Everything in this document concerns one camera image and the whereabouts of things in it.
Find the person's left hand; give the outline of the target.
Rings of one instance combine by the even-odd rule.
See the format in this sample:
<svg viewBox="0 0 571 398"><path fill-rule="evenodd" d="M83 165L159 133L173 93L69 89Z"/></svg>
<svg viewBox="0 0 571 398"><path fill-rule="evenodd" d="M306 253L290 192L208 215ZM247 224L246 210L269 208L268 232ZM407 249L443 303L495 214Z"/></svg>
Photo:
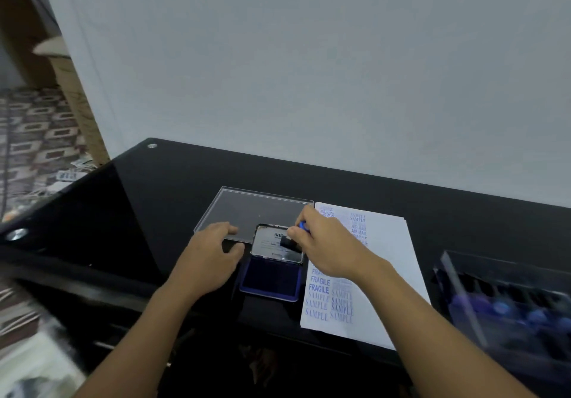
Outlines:
<svg viewBox="0 0 571 398"><path fill-rule="evenodd" d="M238 228L229 222L210 224L189 240L165 284L186 301L196 301L223 286L237 265L228 265L223 241Z"/></svg>

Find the person's right hand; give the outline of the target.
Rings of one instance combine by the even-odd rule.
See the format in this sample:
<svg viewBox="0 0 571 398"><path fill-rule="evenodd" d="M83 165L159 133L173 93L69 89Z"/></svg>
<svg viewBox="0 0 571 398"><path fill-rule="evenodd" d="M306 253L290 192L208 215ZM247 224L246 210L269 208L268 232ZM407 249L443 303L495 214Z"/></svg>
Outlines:
<svg viewBox="0 0 571 398"><path fill-rule="evenodd" d="M310 229L309 246L301 246L303 252L328 276L358 282L379 260L337 218L324 217L311 205L302 209L294 226L300 221L306 221Z"/></svg>

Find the blue and black rubber stamp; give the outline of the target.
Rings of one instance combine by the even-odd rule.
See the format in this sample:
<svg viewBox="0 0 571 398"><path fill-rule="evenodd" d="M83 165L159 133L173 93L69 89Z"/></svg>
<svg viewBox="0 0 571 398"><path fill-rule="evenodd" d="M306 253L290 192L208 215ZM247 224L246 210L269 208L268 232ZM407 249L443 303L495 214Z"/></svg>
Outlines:
<svg viewBox="0 0 571 398"><path fill-rule="evenodd" d="M297 225L299 228L303 229L306 233L310 234L310 229L307 227L307 222L306 221L300 221L300 223ZM303 250L302 247L296 243L296 241L290 239L288 236L286 235L282 235L280 238L280 246L283 248L286 248L288 250L297 252L302 254Z"/></svg>

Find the person's right forearm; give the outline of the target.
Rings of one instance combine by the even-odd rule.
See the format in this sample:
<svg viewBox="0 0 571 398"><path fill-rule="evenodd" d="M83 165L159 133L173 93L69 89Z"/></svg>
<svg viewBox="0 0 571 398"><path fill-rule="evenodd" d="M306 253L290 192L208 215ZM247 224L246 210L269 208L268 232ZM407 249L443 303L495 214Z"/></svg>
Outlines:
<svg viewBox="0 0 571 398"><path fill-rule="evenodd" d="M352 281L375 308L421 398L537 398L386 260L367 256Z"/></svg>

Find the person's left forearm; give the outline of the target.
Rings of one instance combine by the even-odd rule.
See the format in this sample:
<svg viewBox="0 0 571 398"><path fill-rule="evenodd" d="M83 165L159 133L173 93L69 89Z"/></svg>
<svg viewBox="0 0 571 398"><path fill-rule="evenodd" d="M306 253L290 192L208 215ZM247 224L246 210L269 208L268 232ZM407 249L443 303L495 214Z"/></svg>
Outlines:
<svg viewBox="0 0 571 398"><path fill-rule="evenodd" d="M168 281L73 398L156 398L182 322L204 293Z"/></svg>

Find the blue ink pad with lid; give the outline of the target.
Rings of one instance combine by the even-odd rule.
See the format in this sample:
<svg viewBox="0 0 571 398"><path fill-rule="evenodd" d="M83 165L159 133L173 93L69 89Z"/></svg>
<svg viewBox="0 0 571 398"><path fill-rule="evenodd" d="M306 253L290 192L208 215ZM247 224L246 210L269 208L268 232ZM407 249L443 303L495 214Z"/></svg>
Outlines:
<svg viewBox="0 0 571 398"><path fill-rule="evenodd" d="M304 253L280 246L287 227L259 224L253 236L251 256L241 276L239 290L279 301L296 302L302 282Z"/></svg>

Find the clear plastic box lid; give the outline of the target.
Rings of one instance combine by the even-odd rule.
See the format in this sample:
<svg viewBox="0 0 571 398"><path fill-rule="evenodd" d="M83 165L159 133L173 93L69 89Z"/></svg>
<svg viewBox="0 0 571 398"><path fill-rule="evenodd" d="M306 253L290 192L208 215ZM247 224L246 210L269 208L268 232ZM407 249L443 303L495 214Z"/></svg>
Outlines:
<svg viewBox="0 0 571 398"><path fill-rule="evenodd" d="M259 224L289 227L305 205L314 203L313 200L223 186L198 221L194 232L212 223L227 221L238 228L238 232L227 236L227 240L251 244Z"/></svg>

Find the white stamped paper sheet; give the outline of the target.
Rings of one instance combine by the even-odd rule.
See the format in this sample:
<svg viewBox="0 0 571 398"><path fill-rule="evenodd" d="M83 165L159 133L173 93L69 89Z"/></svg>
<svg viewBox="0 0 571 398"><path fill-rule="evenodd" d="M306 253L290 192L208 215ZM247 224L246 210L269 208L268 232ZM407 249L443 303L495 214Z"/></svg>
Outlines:
<svg viewBox="0 0 571 398"><path fill-rule="evenodd" d="M386 260L430 302L406 220L403 217L317 202L321 215L337 218L373 254ZM301 328L395 350L375 308L353 281L320 272L309 260Z"/></svg>

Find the scattered papers on floor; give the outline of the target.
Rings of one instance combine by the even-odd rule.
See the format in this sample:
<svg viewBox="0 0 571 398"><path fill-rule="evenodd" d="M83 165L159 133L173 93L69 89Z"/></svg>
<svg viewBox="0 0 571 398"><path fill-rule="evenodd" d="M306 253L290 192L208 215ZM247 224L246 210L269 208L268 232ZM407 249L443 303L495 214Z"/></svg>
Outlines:
<svg viewBox="0 0 571 398"><path fill-rule="evenodd" d="M47 185L43 192L47 195L58 193L98 168L99 166L89 154L81 156L72 161L68 169L58 170L55 173L54 181Z"/></svg>

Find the clear box of stamps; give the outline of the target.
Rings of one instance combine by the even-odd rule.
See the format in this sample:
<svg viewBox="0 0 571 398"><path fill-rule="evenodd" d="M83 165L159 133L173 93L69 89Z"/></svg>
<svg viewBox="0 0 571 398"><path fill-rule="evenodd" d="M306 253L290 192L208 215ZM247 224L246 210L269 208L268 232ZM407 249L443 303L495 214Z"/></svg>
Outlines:
<svg viewBox="0 0 571 398"><path fill-rule="evenodd" d="M433 271L476 346L522 379L571 390L571 273L448 250Z"/></svg>

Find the white cloth bundle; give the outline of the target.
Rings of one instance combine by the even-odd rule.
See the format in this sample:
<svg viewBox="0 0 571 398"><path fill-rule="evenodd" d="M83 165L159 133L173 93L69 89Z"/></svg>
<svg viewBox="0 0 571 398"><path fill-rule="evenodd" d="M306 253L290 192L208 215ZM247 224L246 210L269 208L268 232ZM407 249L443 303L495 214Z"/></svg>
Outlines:
<svg viewBox="0 0 571 398"><path fill-rule="evenodd" d="M72 398L85 380L74 360L45 332L0 358L0 398Z"/></svg>

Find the brown wooden door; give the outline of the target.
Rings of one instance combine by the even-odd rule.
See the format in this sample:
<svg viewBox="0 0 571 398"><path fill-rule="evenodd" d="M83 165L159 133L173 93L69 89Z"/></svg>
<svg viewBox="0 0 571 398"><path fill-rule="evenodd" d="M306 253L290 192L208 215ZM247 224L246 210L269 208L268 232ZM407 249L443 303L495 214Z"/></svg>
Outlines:
<svg viewBox="0 0 571 398"><path fill-rule="evenodd" d="M58 85L50 61L33 53L47 38L32 0L0 0L0 41L24 85L32 89Z"/></svg>

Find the wooden door frame post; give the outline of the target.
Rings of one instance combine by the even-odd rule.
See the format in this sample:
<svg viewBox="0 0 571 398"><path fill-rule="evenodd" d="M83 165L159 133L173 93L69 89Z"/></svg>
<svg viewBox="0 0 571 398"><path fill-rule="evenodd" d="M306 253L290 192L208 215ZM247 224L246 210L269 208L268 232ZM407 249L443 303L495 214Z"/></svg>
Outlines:
<svg viewBox="0 0 571 398"><path fill-rule="evenodd" d="M98 167L107 164L111 159L73 61L65 56L49 55L47 58L84 137L90 156Z"/></svg>

